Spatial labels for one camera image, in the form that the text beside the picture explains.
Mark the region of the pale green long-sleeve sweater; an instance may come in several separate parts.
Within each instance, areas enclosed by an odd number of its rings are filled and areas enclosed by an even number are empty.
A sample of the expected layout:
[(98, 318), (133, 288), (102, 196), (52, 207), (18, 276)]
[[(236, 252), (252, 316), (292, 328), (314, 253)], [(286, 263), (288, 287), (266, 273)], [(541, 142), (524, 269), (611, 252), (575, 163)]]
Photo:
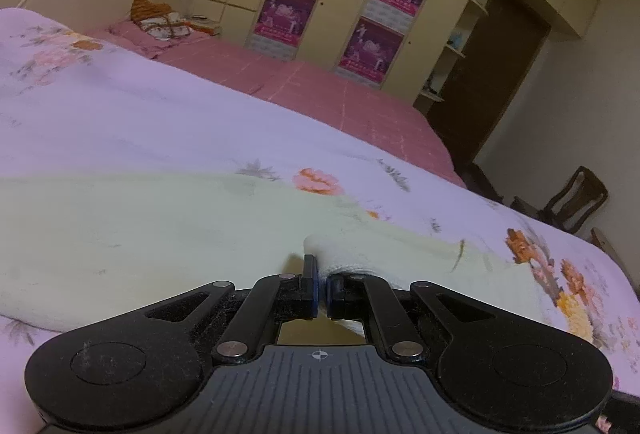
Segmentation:
[(427, 171), (338, 175), (15, 172), (1, 179), (1, 313), (66, 331), (216, 279), (320, 273), (431, 280), (596, 342), (603, 304), (528, 226)]

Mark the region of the dark wooden chair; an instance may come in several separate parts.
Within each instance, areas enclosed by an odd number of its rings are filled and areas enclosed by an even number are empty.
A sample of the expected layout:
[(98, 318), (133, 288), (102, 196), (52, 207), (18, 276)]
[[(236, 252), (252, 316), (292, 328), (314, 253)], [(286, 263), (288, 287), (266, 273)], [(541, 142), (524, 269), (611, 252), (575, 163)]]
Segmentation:
[(510, 208), (526, 217), (576, 235), (607, 200), (608, 190), (604, 183), (591, 170), (581, 165), (542, 209), (536, 209), (520, 197), (512, 200)]

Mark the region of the lilac floral bedsheet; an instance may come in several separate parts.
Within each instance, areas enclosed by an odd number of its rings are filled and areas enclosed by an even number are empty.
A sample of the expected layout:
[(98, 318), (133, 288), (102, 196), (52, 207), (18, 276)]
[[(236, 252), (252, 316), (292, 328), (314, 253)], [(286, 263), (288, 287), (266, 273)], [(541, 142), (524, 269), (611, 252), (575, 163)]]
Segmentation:
[[(423, 170), (295, 111), (87, 37), (40, 14), (1, 13), (1, 179), (15, 172), (234, 172), (338, 175), (375, 165)], [(639, 303), (622, 270), (585, 240), (503, 205), (502, 225), (528, 226), (600, 295), (597, 347), (617, 391), (639, 391)], [(1, 428), (42, 420), (24, 385), (28, 358), (55, 333), (1, 313)]]

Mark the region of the dark wooden door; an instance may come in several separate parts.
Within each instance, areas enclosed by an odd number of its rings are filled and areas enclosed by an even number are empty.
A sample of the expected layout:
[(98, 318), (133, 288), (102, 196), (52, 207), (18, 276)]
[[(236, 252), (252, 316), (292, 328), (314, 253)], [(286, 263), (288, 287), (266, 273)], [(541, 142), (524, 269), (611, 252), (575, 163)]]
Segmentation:
[(427, 121), (461, 172), (494, 131), (533, 65), (550, 25), (523, 0), (489, 0), (487, 14), (466, 41), (442, 100)]

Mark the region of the orange and white pillow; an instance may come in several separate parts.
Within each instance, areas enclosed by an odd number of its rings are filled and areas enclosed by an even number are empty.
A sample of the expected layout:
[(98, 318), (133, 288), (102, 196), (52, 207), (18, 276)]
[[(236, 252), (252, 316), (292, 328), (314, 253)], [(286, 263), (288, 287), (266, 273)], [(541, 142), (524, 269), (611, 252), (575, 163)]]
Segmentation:
[(212, 37), (221, 33), (217, 24), (206, 25), (205, 20), (190, 20), (169, 4), (150, 0), (132, 0), (129, 18), (143, 32), (160, 41), (186, 38), (195, 31)]

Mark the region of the lower right pink poster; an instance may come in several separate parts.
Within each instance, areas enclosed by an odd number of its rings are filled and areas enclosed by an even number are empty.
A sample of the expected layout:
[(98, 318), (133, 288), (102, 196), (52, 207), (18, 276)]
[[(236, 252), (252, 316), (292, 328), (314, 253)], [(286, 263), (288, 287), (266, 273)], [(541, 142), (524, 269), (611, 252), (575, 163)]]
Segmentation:
[(337, 75), (379, 89), (404, 37), (361, 17), (335, 68)]

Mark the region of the corner shelf unit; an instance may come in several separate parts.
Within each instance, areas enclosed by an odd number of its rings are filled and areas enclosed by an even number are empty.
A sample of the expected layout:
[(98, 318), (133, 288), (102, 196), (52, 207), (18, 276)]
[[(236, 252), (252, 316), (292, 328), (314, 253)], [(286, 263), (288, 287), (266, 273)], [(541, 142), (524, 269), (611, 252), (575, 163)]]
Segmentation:
[(427, 77), (423, 88), (414, 102), (413, 107), (418, 109), (423, 116), (434, 104), (441, 103), (442, 87), (449, 75), (465, 57), (463, 50), (478, 21), (488, 14), (486, 4), (488, 0), (468, 0), (465, 8), (454, 29), (451, 30), (448, 40), (440, 53), (430, 76)]

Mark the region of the lower left pink poster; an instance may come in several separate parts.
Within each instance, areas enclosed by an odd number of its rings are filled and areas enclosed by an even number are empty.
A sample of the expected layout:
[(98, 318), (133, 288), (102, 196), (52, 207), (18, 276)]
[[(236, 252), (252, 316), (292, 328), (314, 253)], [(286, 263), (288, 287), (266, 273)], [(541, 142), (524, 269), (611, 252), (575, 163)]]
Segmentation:
[(297, 49), (317, 0), (265, 0), (252, 36)]

